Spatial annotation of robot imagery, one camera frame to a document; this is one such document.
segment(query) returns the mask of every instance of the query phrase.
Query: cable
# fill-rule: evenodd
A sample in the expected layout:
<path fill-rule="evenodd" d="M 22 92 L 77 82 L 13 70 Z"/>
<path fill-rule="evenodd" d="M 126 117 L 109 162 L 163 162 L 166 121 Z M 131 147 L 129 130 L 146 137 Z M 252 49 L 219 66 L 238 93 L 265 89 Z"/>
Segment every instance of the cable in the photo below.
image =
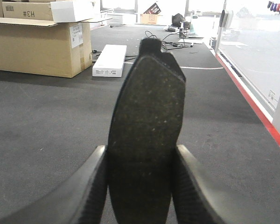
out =
<path fill-rule="evenodd" d="M 92 52 L 93 54 L 102 53 L 101 51 L 97 51 L 97 50 L 92 50 L 91 52 Z"/>
<path fill-rule="evenodd" d="M 178 33 L 179 33 L 179 31 L 178 31 L 178 32 L 175 32 L 175 33 L 168 34 L 167 36 L 165 36 L 165 37 L 162 39 L 162 41 L 164 41 L 167 37 L 169 37 L 169 36 L 171 36 L 171 35 L 174 35 L 174 34 L 178 34 Z"/>
<path fill-rule="evenodd" d="M 125 59 L 125 62 L 126 61 L 130 61 L 130 60 L 133 60 L 133 59 L 136 59 L 137 57 L 132 57 L 132 58 L 128 58 L 128 59 Z"/>
<path fill-rule="evenodd" d="M 149 30 L 145 30 L 145 35 L 147 38 L 153 37 L 154 39 L 158 39 L 158 37 L 156 35 L 154 35 L 152 32 L 150 32 Z"/>

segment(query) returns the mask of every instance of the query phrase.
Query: red trim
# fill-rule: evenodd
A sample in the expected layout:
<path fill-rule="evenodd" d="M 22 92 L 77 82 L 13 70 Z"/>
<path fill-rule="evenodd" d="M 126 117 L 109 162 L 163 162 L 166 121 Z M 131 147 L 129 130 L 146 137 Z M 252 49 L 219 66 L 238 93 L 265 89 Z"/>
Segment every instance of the red trim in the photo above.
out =
<path fill-rule="evenodd" d="M 229 70 L 229 68 L 225 65 L 225 63 L 222 61 L 222 59 L 216 55 L 217 60 L 222 64 L 222 66 L 227 71 L 230 78 L 233 80 L 234 84 L 237 86 L 239 91 L 242 93 L 244 98 L 247 100 L 249 105 L 252 107 L 256 115 L 259 117 L 263 125 L 266 127 L 266 129 L 269 131 L 269 133 L 272 135 L 272 137 L 275 139 L 275 141 L 280 146 L 280 133 L 276 130 L 276 128 L 272 125 L 272 123 L 266 118 L 266 116 L 263 114 L 263 112 L 258 108 L 254 100 L 250 97 L 250 95 L 247 93 L 247 91 L 242 87 L 240 82 L 234 77 L 233 73 Z"/>

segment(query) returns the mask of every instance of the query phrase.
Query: barcode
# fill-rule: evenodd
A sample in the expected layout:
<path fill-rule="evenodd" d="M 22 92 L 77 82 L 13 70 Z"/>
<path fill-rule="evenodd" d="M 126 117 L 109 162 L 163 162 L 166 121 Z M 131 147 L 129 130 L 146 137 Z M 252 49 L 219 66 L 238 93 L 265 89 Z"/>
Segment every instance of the barcode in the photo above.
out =
<path fill-rule="evenodd" d="M 76 26 L 73 28 L 73 31 L 79 31 L 80 30 L 80 26 Z"/>
<path fill-rule="evenodd" d="M 13 6 L 5 6 L 5 9 L 6 9 L 7 12 L 13 12 L 14 11 Z"/>

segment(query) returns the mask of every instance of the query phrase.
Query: black cable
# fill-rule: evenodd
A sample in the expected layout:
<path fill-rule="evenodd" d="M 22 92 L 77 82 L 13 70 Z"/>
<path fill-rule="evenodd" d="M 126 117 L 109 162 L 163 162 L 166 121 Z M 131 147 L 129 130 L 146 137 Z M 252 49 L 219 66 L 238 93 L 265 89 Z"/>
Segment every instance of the black cable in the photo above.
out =
<path fill-rule="evenodd" d="M 183 49 L 185 47 L 180 47 L 180 48 L 168 48 L 168 50 L 175 50 L 175 49 Z"/>
<path fill-rule="evenodd" d="M 130 61 L 130 60 L 133 60 L 133 59 L 136 59 L 137 57 L 132 57 L 132 58 L 128 58 L 128 59 L 125 59 L 125 62 L 126 61 Z"/>
<path fill-rule="evenodd" d="M 126 55 L 125 57 L 134 57 L 134 58 L 125 59 L 125 61 L 135 59 L 135 58 L 137 58 L 137 56 L 138 56 L 138 55 Z"/>
<path fill-rule="evenodd" d="M 178 34 L 178 33 L 179 33 L 179 32 L 168 34 L 167 36 L 165 36 L 165 37 L 163 38 L 162 41 L 164 41 L 164 40 L 165 40 L 167 37 L 169 37 L 170 35 L 174 35 L 174 34 Z"/>
<path fill-rule="evenodd" d="M 153 37 L 154 39 L 158 39 L 158 37 L 156 35 L 154 35 L 152 32 L 150 32 L 149 30 L 145 30 L 145 35 L 147 38 L 151 38 Z"/>
<path fill-rule="evenodd" d="M 97 51 L 97 50 L 92 50 L 91 52 L 92 52 L 93 54 L 102 53 L 101 51 Z"/>

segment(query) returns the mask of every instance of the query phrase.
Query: glass wall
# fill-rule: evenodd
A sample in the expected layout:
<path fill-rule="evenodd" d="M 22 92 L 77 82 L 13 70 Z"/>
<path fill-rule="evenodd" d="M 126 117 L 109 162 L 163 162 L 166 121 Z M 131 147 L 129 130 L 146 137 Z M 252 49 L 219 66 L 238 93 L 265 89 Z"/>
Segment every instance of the glass wall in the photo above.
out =
<path fill-rule="evenodd" d="M 227 0 L 233 11 L 223 30 L 220 51 L 258 91 L 272 111 L 280 97 L 280 13 L 263 0 Z"/>

